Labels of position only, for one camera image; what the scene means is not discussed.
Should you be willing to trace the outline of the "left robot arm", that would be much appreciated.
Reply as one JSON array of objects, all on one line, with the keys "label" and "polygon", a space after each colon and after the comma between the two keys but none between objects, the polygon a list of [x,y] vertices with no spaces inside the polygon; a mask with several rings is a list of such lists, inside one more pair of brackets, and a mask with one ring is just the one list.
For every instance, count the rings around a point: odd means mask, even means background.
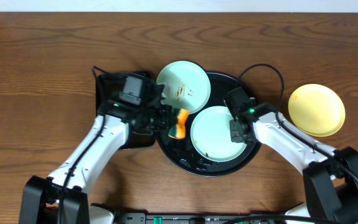
[{"label": "left robot arm", "polygon": [[99,175],[130,133],[177,131],[188,112],[159,100],[138,105],[108,100],[69,158],[45,179],[32,176],[22,195],[19,223],[113,223],[115,214],[88,204]]}]

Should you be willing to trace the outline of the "yellow green sponge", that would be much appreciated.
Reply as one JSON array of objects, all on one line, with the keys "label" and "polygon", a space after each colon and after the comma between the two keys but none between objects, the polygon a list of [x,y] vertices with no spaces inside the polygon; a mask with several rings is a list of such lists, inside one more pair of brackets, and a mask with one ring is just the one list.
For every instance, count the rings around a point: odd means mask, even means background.
[{"label": "yellow green sponge", "polygon": [[168,136],[173,139],[184,139],[186,137],[186,121],[189,117],[189,112],[182,108],[174,108],[174,125],[169,128]]}]

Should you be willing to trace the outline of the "mint plate with crumbs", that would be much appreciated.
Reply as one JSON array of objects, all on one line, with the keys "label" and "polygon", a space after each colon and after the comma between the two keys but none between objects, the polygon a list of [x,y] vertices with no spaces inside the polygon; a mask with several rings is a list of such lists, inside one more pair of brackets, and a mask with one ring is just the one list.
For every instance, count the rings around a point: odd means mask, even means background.
[{"label": "mint plate with crumbs", "polygon": [[211,84],[206,72],[192,62],[176,61],[166,65],[156,83],[165,85],[162,104],[185,109],[189,114],[201,110],[210,97]]}]

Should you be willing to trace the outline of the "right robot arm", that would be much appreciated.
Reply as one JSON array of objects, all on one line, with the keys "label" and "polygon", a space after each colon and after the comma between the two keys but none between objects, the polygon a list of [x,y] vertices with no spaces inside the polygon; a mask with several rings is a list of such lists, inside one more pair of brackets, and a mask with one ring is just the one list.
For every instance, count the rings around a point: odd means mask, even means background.
[{"label": "right robot arm", "polygon": [[274,149],[303,176],[305,205],[281,216],[286,223],[358,223],[358,152],[323,144],[290,122],[272,105],[225,102],[233,119],[233,142]]}]

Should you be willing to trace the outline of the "mint plate with sauce smear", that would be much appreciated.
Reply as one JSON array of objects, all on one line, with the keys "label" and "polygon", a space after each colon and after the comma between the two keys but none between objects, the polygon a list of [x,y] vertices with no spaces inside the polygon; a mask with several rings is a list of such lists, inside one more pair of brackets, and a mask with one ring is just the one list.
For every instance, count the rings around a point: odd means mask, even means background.
[{"label": "mint plate with sauce smear", "polygon": [[191,141],[201,156],[214,162],[227,162],[245,150],[245,143],[231,141],[231,120],[232,115],[225,106],[211,106],[194,118]]}]

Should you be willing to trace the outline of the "yellow plate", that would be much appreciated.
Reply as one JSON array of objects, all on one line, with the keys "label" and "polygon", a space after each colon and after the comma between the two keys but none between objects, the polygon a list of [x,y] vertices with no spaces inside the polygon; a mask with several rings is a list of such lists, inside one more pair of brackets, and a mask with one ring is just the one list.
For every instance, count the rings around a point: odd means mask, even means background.
[{"label": "yellow plate", "polygon": [[344,103],[337,93],[314,83],[300,86],[291,94],[288,111],[300,130],[317,137],[335,134],[346,119]]}]

